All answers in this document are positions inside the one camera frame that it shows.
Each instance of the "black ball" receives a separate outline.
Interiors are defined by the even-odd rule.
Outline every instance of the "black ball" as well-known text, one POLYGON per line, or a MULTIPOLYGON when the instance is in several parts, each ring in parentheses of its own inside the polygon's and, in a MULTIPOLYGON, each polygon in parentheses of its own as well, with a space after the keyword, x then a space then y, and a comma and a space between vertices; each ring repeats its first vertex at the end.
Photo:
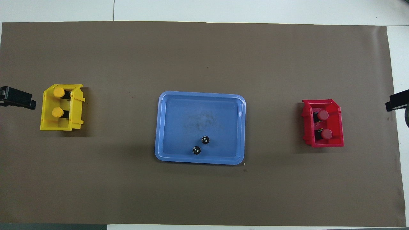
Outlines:
POLYGON ((208 144, 210 142, 210 138, 208 136, 203 136, 202 137, 202 143, 203 144, 208 144))
POLYGON ((199 146, 194 146, 194 147, 193 147, 193 153, 194 153, 194 154, 198 155, 201 151, 202 151, 202 150, 200 149, 199 146))

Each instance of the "plastic container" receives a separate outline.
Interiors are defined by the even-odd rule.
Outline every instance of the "plastic container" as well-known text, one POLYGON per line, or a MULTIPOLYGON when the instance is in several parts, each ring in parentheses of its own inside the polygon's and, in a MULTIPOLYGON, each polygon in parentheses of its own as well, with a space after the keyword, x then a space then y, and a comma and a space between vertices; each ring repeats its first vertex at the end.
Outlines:
POLYGON ((43 95, 40 130, 80 129, 83 85, 52 85, 43 95))
POLYGON ((341 108, 332 99, 303 100, 304 137, 312 147, 342 147, 341 108))
POLYGON ((155 155, 162 161, 237 165, 244 158, 245 120, 246 102, 239 95, 166 91, 159 97, 155 155), (192 152, 196 146, 200 153, 192 152))

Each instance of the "red cap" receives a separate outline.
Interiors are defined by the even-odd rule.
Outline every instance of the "red cap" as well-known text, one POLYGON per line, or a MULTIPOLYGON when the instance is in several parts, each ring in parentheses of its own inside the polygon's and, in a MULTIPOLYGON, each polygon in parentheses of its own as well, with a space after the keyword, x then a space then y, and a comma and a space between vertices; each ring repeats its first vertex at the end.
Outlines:
POLYGON ((329 140, 329 139, 332 138, 332 131, 330 129, 324 129, 321 132, 321 136, 322 136, 322 138, 324 138, 326 140, 329 140))
POLYGON ((317 114, 318 119, 320 119, 321 121, 325 121, 328 119, 330 115, 328 114, 327 111, 325 110, 320 110, 317 114))

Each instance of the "black cable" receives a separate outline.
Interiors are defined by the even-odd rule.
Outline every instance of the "black cable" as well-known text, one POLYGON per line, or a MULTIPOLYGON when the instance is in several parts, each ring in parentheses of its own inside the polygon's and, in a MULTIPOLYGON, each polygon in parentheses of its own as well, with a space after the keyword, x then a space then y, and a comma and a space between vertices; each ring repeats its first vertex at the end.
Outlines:
POLYGON ((408 104, 406 105, 406 109, 405 109, 405 121, 406 121, 406 125, 409 128, 409 101, 408 101, 408 104))

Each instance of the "red plastic container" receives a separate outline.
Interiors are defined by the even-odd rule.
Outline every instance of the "red plastic container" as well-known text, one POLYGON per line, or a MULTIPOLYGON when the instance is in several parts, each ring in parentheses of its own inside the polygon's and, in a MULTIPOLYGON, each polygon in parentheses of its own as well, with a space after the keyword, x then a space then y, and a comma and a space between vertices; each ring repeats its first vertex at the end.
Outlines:
POLYGON ((304 137, 306 144, 318 147, 342 147, 341 108, 332 99, 303 100, 304 137))

